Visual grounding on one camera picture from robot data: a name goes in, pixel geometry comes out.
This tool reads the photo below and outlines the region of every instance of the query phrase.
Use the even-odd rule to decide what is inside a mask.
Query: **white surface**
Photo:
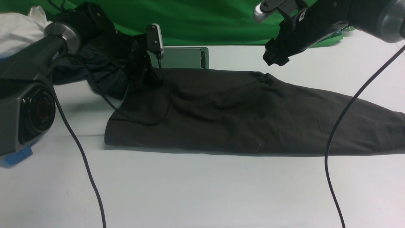
[[[209,47],[210,67],[270,72],[297,85],[353,95],[399,49],[361,32],[268,67],[263,47]],[[405,112],[405,56],[363,99]],[[85,83],[57,87],[86,151],[109,228],[338,228],[323,158],[238,157],[111,150],[112,110]],[[332,157],[330,174],[347,227],[405,226],[405,155]],[[1,228],[100,228],[82,158],[60,118],[34,155],[0,169]]]

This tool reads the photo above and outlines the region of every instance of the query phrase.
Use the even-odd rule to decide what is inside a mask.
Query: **camera lens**
[[[34,131],[42,133],[51,127],[55,119],[55,103],[48,90],[34,92],[28,109],[28,122]]]

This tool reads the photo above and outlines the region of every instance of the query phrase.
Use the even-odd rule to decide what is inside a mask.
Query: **green backdrop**
[[[100,5],[126,34],[144,33],[147,25],[158,23],[165,45],[257,45],[276,37],[282,16],[272,15],[262,24],[253,21],[253,9],[261,0],[88,0]],[[307,0],[309,5],[316,0]],[[53,0],[60,5],[62,0]],[[74,8],[84,0],[67,0]],[[27,14],[40,5],[49,19],[57,10],[46,0],[0,0],[0,11]]]

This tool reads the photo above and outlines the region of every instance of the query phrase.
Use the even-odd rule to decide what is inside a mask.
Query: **black cable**
[[[55,3],[53,3],[52,2],[52,0],[47,0],[48,1],[48,3],[53,7],[53,8],[55,8],[55,9],[57,9],[59,12],[61,12],[61,13],[63,13],[64,11],[61,9],[61,8],[59,8]]]
[[[60,4],[60,9],[62,10],[62,12],[66,12],[65,2],[66,2],[66,0],[63,0],[62,3]]]
[[[332,132],[330,133],[328,143],[326,145],[326,152],[325,152],[325,173],[326,173],[326,179],[328,180],[328,185],[330,189],[330,193],[332,194],[333,201],[335,202],[337,212],[339,213],[340,217],[340,222],[342,223],[342,228],[346,228],[345,221],[343,219],[342,211],[340,210],[339,203],[337,202],[335,192],[333,191],[332,183],[330,181],[330,176],[329,176],[329,168],[328,168],[328,155],[329,155],[329,149],[330,149],[330,144],[332,143],[333,136],[335,135],[335,132],[337,130],[337,127],[339,126],[340,122],[342,121],[343,117],[346,115],[347,111],[351,107],[351,105],[356,101],[356,99],[360,96],[360,94],[364,91],[367,86],[378,76],[381,74],[382,71],[384,71],[396,58],[398,58],[403,52],[405,51],[405,46],[403,46],[393,57],[391,57],[378,71],[371,76],[371,78],[360,88],[360,90],[352,97],[352,99],[349,101],[349,103],[346,105],[345,109],[343,109],[343,112],[340,114],[339,118],[337,119]]]
[[[122,112],[121,110],[117,109],[117,108],[110,102],[110,100],[108,100],[108,98],[105,96],[105,94],[104,94],[103,91],[101,90],[101,88],[100,88],[100,86],[99,86],[99,84],[98,84],[96,78],[94,77],[93,72],[86,66],[86,64],[84,64],[83,61],[82,61],[80,58],[77,58],[76,56],[70,56],[70,57],[73,58],[73,59],[75,59],[77,62],[79,62],[79,64],[82,65],[82,66],[88,71],[88,73],[90,74],[91,79],[93,80],[94,84],[96,85],[96,88],[98,89],[98,92],[100,93],[100,96],[101,96],[117,113],[119,113],[120,115],[122,115],[122,116],[124,116],[125,118],[127,118],[127,120],[123,120],[123,121],[128,121],[128,122],[131,122],[131,123],[136,123],[136,124],[140,124],[140,125],[144,125],[144,126],[156,126],[156,125],[161,124],[161,123],[166,119],[167,114],[169,113],[169,110],[170,110],[170,106],[171,106],[171,91],[170,91],[170,88],[169,88],[168,83],[167,83],[167,81],[166,81],[166,77],[165,77],[164,74],[163,74],[161,58],[158,58],[159,70],[160,70],[160,72],[162,73],[162,78],[163,78],[164,84],[166,85],[167,90],[168,90],[168,105],[167,105],[165,114],[164,114],[164,116],[163,116],[162,119],[160,119],[158,122],[148,123],[148,122],[141,122],[141,121],[135,120],[135,119],[129,117],[129,116],[128,116],[127,114],[125,114],[124,112]]]
[[[87,174],[89,176],[90,183],[91,183],[91,185],[92,185],[92,187],[94,189],[94,193],[96,194],[98,205],[100,206],[102,226],[103,226],[103,228],[107,228],[107,224],[106,224],[106,221],[105,221],[104,207],[102,205],[100,193],[98,192],[97,186],[96,186],[96,184],[94,182],[92,172],[90,171],[89,162],[87,161],[86,154],[84,153],[83,147],[81,146],[79,139],[77,138],[77,136],[73,132],[72,128],[69,125],[68,120],[66,119],[65,114],[63,113],[63,110],[62,110],[62,107],[60,106],[58,97],[56,96],[55,89],[52,88],[51,90],[52,90],[52,94],[53,94],[53,99],[55,100],[56,107],[59,110],[59,113],[60,113],[60,116],[62,117],[63,123],[65,124],[66,128],[68,129],[70,135],[75,140],[76,145],[79,148],[79,151],[81,153],[81,156],[83,157],[84,166],[86,167],[86,171],[87,171]]]

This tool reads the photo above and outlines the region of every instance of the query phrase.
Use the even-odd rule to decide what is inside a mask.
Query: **black fabric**
[[[323,156],[330,131],[350,97],[282,82],[260,72],[164,69],[172,108],[146,127],[114,113],[105,144],[179,148],[196,153]],[[129,91],[119,108],[156,121],[167,106],[164,86]],[[405,115],[357,100],[341,122],[331,155],[382,155],[405,149]]]
[[[122,100],[128,87],[128,78],[124,72],[96,48],[91,45],[83,47],[78,57],[93,72],[101,90],[105,95]],[[87,80],[91,90],[100,94],[89,72],[77,61],[63,58],[52,70],[52,82],[55,85],[63,85],[72,82]]]

